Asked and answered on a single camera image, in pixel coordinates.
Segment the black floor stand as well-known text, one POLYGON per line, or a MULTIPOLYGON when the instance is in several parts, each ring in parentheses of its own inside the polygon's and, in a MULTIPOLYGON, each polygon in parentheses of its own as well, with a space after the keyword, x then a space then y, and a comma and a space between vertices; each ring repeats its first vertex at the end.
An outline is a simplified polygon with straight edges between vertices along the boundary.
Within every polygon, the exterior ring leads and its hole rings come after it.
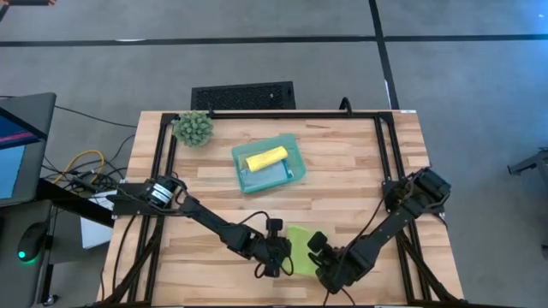
POLYGON ((548 163, 548 148, 540 148, 538 153, 508 165, 507 169, 511 175, 520 175, 524 170, 537 168, 541 161, 548 163))

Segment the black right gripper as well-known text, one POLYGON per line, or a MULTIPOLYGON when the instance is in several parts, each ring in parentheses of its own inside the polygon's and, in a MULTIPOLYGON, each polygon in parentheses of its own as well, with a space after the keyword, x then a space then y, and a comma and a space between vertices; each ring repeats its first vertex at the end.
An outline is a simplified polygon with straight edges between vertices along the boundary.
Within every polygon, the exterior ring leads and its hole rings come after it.
POLYGON ((344 286, 351 286, 359 280, 363 268, 345 254, 344 248, 323 250, 320 253, 309 252, 308 257, 314 264, 322 286, 332 294, 338 293, 344 286))

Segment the dark grey laptop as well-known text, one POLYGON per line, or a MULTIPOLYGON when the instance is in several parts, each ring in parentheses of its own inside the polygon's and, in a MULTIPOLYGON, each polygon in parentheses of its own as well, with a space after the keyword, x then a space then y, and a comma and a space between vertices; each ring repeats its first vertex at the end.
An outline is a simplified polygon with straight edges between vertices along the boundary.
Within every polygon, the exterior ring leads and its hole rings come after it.
POLYGON ((57 95, 0 98, 0 207, 35 198, 57 95))

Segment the black computer mouse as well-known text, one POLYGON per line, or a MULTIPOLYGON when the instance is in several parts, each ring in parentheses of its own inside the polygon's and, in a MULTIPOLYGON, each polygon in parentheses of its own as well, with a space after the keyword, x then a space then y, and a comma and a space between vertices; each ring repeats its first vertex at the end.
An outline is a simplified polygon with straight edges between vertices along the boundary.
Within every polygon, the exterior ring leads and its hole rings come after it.
POLYGON ((17 246, 17 257, 20 261, 28 263, 39 255, 47 230, 48 225, 45 222, 33 223, 25 230, 17 246))

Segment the teal translucent plastic bin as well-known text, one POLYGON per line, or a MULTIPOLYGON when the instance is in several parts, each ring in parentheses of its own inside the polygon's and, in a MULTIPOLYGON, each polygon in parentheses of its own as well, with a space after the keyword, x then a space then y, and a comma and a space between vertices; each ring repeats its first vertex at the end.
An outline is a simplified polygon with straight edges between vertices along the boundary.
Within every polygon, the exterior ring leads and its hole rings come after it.
POLYGON ((287 150, 289 156, 285 158, 284 160, 288 164, 289 169, 293 172, 293 177, 284 184, 288 184, 294 181, 299 181, 305 175, 305 173, 307 172, 307 168, 304 164, 295 136, 292 133, 281 134, 277 137, 262 139, 262 140, 254 141, 252 143, 248 143, 245 145, 238 145, 231 150, 231 155, 235 163, 235 172, 237 175, 237 180, 238 180, 240 189, 243 193, 250 193, 250 192, 245 192, 243 190, 240 176, 239 176, 240 171, 242 169, 239 169, 238 167, 236 156, 246 151, 257 151, 258 154, 260 154, 261 152, 268 151, 278 146, 283 146, 287 150))

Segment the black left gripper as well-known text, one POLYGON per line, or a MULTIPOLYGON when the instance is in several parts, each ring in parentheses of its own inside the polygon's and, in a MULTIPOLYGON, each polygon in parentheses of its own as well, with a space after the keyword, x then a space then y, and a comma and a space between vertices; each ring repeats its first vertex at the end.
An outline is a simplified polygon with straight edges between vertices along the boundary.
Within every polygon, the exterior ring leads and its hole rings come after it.
POLYGON ((279 277, 283 272, 287 276, 294 274, 293 248, 283 237, 266 238, 260 241, 254 254, 258 262, 254 270, 255 277, 279 277))

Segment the lime green microfiber towel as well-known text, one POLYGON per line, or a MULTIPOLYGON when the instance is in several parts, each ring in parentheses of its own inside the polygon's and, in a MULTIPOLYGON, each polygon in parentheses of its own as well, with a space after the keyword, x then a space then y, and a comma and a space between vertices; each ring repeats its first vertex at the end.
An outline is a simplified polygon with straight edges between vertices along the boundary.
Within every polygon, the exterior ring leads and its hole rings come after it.
POLYGON ((311 252, 307 246, 307 242, 313 236, 314 231, 308 228, 289 225, 286 230, 286 238, 290 241, 293 248, 293 262, 289 263, 286 259, 283 262, 283 267, 287 270, 293 270, 295 275, 303 275, 315 277, 315 270, 318 268, 311 259, 308 253, 311 252))

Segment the light blue microfiber towel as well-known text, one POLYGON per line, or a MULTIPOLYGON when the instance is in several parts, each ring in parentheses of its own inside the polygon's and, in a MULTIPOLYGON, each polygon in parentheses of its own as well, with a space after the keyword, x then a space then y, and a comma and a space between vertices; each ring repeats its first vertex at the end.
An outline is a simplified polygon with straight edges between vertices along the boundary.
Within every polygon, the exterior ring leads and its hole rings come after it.
POLYGON ((293 177, 293 172, 289 169, 286 161, 282 160, 254 172, 250 169, 243 169, 239 176, 243 190, 247 193, 254 193, 286 183, 293 177))

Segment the dark grey side desk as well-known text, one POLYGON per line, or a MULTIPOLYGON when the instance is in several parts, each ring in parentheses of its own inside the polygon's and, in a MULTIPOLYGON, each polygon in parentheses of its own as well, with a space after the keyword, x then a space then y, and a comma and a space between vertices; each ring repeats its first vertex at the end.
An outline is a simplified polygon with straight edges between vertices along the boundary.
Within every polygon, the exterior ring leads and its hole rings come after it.
POLYGON ((84 256, 77 216, 114 226, 111 210, 46 180, 26 197, 0 198, 0 308, 28 308, 47 300, 54 266, 84 256), (42 224, 45 235, 36 254, 21 261, 18 246, 33 224, 42 224))

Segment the black aluminium table frame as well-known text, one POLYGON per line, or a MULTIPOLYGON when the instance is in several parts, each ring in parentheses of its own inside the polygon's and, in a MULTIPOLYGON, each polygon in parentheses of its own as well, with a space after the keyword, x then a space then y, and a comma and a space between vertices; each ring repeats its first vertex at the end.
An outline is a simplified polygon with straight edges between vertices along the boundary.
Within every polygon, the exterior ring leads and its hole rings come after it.
MULTIPOLYGON (((174 170, 190 193, 222 218, 245 221, 263 230, 267 217, 286 225, 324 232, 329 242, 347 244, 362 228, 374 229, 386 216, 380 204, 382 161, 393 175, 429 164, 415 113, 393 112, 393 123, 329 118, 317 110, 306 118, 298 110, 246 111, 232 119, 217 113, 211 140, 198 148, 172 142, 169 111, 140 115, 127 178, 141 183, 153 168, 174 170), (292 133, 306 167, 298 181, 244 193, 236 179, 231 151, 260 139, 292 133)), ((184 217, 165 220, 155 273, 143 269, 136 297, 155 306, 204 305, 400 305, 406 297, 396 242, 381 251, 374 269, 336 295, 328 295, 308 276, 254 276, 255 262, 229 251, 218 237, 184 217)))

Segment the white paper sheet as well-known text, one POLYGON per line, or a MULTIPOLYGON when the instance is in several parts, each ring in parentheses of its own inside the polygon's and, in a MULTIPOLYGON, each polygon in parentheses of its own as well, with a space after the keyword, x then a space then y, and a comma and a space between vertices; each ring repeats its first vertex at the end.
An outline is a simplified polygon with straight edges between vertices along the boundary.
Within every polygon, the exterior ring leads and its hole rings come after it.
MULTIPOLYGON (((99 206, 113 210, 114 204, 107 199, 107 196, 115 195, 117 190, 100 192, 92 195, 89 200, 99 206)), ((81 242, 84 249, 91 249, 95 246, 110 242, 112 227, 106 227, 86 218, 80 218, 81 242)))

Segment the yellow microfiber towel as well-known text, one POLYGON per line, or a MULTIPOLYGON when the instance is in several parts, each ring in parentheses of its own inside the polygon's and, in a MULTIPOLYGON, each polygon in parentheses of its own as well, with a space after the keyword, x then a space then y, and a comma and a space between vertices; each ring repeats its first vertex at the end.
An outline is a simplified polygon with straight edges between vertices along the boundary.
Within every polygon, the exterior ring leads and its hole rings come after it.
POLYGON ((289 156, 287 150, 283 146, 270 149, 246 158, 246 163, 251 172, 257 172, 261 169, 271 166, 272 164, 281 162, 289 156))

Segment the artificial plant in white pot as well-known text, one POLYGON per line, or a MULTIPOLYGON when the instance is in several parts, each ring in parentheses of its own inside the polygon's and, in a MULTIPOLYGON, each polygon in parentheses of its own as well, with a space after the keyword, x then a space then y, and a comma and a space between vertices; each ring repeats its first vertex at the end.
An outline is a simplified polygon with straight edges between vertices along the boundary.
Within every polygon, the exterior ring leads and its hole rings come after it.
POLYGON ((213 135, 213 123, 206 113, 198 111, 183 113, 172 120, 171 124, 172 135, 188 147, 201 147, 213 135))

